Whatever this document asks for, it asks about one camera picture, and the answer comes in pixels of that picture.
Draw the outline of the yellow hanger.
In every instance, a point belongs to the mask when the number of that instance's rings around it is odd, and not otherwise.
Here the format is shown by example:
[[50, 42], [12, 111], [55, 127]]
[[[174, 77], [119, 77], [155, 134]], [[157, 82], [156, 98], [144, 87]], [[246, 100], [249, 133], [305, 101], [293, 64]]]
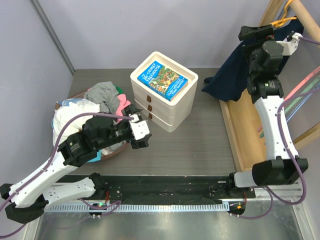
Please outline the yellow hanger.
[[278, 20], [276, 20], [276, 21], [271, 23], [271, 25], [274, 28], [280, 28], [284, 24], [286, 24], [288, 21], [297, 20], [298, 19], [296, 16], [287, 17], [288, 9], [289, 9], [289, 6], [292, 3], [292, 1], [293, 0], [288, 0], [287, 3], [284, 5], [284, 7], [283, 7], [283, 15], [280, 17], [280, 19], [278, 19]]

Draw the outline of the navy blue t shirt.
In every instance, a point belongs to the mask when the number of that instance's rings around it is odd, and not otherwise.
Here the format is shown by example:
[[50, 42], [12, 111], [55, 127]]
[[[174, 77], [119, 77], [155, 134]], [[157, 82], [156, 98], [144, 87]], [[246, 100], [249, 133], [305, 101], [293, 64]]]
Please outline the navy blue t shirt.
[[[286, 26], [274, 30], [274, 39], [282, 41], [292, 31], [303, 34], [304, 27], [298, 19], [291, 20]], [[247, 88], [249, 77], [249, 63], [246, 60], [243, 45], [252, 45], [256, 42], [255, 37], [241, 41], [216, 74], [204, 79], [205, 85], [201, 91], [224, 102], [230, 100], [237, 102]], [[288, 59], [289, 56], [283, 57], [277, 75], [281, 73]]]

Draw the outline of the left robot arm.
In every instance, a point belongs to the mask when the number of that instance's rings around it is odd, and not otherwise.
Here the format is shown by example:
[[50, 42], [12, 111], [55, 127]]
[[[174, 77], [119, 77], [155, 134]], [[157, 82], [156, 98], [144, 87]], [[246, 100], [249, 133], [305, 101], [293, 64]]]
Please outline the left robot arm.
[[5, 202], [0, 207], [9, 220], [20, 224], [39, 218], [45, 210], [55, 205], [83, 198], [102, 199], [107, 192], [106, 184], [98, 173], [77, 182], [61, 186], [54, 184], [97, 157], [98, 152], [121, 142], [133, 149], [148, 147], [151, 131], [140, 109], [131, 104], [121, 116], [102, 112], [81, 113], [62, 128], [81, 117], [89, 119], [82, 129], [61, 141], [59, 134], [49, 159], [25, 179], [16, 184], [5, 183], [0, 195]]

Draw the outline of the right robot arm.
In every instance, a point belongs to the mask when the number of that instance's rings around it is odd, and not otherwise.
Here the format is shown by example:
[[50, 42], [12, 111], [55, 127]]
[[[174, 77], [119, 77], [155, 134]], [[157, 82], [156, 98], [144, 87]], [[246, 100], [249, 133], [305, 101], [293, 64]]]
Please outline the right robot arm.
[[284, 40], [275, 40], [272, 25], [242, 26], [238, 34], [249, 63], [247, 91], [263, 127], [266, 160], [251, 170], [232, 174], [226, 193], [233, 198], [252, 187], [291, 185], [308, 169], [307, 159], [300, 158], [289, 132], [284, 113], [284, 92], [278, 79], [278, 68], [284, 56], [298, 48], [301, 34], [291, 32]]

